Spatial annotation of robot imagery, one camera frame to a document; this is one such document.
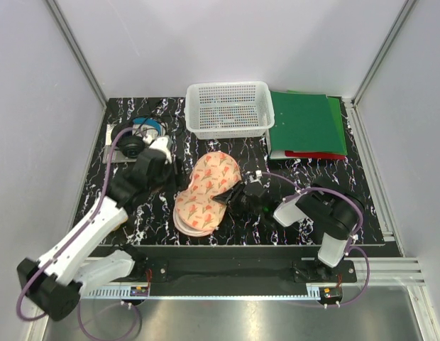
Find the floral pink laundry bag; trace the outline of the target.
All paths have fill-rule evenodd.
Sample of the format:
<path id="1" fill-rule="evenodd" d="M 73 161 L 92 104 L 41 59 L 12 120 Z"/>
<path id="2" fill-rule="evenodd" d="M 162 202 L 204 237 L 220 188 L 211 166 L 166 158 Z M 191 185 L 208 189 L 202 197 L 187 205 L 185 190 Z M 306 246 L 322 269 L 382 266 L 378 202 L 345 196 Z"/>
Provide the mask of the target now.
<path id="1" fill-rule="evenodd" d="M 226 206 L 213 197 L 225 193 L 241 180 L 237 161 L 221 151 L 203 155 L 195 164 L 186 190 L 175 199 L 173 221 L 189 237 L 205 237 L 219 228 Z"/>

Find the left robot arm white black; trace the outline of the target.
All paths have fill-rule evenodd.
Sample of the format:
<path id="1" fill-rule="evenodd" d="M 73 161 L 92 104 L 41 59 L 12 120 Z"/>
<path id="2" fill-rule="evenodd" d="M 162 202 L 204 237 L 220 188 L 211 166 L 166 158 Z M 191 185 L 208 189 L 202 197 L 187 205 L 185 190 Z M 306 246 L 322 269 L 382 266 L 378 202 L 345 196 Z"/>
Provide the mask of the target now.
<path id="1" fill-rule="evenodd" d="M 119 247 L 110 255 L 84 264 L 100 242 L 148 197 L 175 190 L 185 176 L 181 158 L 167 147 L 147 148 L 125 173 L 110 176 L 107 168 L 101 195 L 88 213 L 55 246 L 38 259 L 17 266 L 21 292 L 16 315 L 26 322 L 48 316 L 66 318 L 85 294 L 119 278 L 139 281 L 148 275 L 147 257 L 135 247 Z"/>

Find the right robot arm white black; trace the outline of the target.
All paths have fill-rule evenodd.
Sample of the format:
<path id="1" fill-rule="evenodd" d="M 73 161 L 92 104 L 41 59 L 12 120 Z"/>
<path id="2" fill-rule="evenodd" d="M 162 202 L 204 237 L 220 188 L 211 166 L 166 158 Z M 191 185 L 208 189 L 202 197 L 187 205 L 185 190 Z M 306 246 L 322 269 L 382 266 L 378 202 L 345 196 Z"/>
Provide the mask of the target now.
<path id="1" fill-rule="evenodd" d="M 315 180 L 312 186 L 278 203 L 259 183 L 237 182 L 232 189 L 213 197 L 232 215 L 252 214 L 267 229 L 289 227 L 309 218 L 321 237 L 315 273 L 322 281 L 332 281 L 341 272 L 340 262 L 354 229 L 363 224 L 365 206 L 352 192 L 327 180 Z"/>

